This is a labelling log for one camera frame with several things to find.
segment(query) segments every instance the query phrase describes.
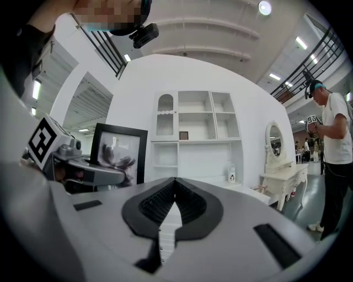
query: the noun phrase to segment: white t-shirt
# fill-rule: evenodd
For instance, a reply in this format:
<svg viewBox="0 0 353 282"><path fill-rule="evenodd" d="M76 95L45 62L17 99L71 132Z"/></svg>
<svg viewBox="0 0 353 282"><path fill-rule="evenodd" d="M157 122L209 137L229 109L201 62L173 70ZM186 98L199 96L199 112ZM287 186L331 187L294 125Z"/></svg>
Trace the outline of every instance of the white t-shirt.
<svg viewBox="0 0 353 282"><path fill-rule="evenodd" d="M304 147L305 147L305 151L310 151L308 142L305 141Z"/></svg>
<svg viewBox="0 0 353 282"><path fill-rule="evenodd" d="M336 115L342 114L347 119L346 135L343 139L324 137L324 161L333 165L350 164L353 161L352 139L349 132L351 119L348 115L347 104L339 93L331 93L326 107L322 112L322 121L325 126L334 123Z"/></svg>

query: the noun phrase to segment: black picture frame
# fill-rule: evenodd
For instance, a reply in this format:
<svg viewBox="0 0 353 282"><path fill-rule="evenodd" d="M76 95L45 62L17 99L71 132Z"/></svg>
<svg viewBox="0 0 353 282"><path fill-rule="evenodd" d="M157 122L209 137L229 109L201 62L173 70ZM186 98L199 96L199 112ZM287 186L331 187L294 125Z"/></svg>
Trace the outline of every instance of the black picture frame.
<svg viewBox="0 0 353 282"><path fill-rule="evenodd" d="M137 184L142 184L145 182L145 158L146 158L146 145L147 145L147 134L148 131L141 129L134 129L122 126L113 126L111 124L97 123L95 126L92 148L90 151L90 163L99 165L98 154L99 154L99 144L104 132L117 133L123 135L137 136L140 138L140 144L138 147L138 157L137 157Z"/></svg>

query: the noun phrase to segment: small picture frame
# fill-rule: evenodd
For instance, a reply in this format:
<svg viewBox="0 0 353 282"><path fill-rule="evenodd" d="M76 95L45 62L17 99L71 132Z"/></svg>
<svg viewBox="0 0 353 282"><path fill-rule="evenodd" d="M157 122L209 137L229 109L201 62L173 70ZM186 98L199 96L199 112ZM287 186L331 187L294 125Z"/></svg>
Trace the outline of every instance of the small picture frame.
<svg viewBox="0 0 353 282"><path fill-rule="evenodd" d="M189 140L189 132L179 131L179 140Z"/></svg>

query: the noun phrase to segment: black slot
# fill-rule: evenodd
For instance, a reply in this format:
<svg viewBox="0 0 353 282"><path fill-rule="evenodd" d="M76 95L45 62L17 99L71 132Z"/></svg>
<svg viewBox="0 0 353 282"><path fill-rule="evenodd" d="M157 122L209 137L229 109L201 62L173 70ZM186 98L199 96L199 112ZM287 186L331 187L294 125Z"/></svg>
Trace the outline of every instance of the black slot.
<svg viewBox="0 0 353 282"><path fill-rule="evenodd" d="M98 200L91 200L89 202L73 205L73 207L75 208L76 211L80 211L83 209L90 209L90 208L96 207L97 205L101 205L101 202Z"/></svg>
<svg viewBox="0 0 353 282"><path fill-rule="evenodd" d="M273 254L283 269L301 259L301 256L269 224L254 227L263 243Z"/></svg>

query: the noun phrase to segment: black metal railing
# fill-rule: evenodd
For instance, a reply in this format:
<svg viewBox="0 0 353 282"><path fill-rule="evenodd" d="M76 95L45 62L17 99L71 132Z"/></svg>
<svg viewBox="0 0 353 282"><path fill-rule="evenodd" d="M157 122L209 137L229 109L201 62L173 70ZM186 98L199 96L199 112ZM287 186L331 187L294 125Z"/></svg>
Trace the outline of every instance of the black metal railing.
<svg viewBox="0 0 353 282"><path fill-rule="evenodd" d="M308 73L313 79L325 72L343 53L344 48L338 35L329 28L313 51L305 60L279 85L271 95L282 104L291 97L297 95L307 86L307 77L303 71Z"/></svg>
<svg viewBox="0 0 353 282"><path fill-rule="evenodd" d="M108 66L114 71L115 77L118 79L121 77L127 63L117 50L116 46L112 42L110 36L105 31L90 31L87 32L82 24L72 15L77 23L76 28L80 28L88 40L93 44L99 56L108 64Z"/></svg>

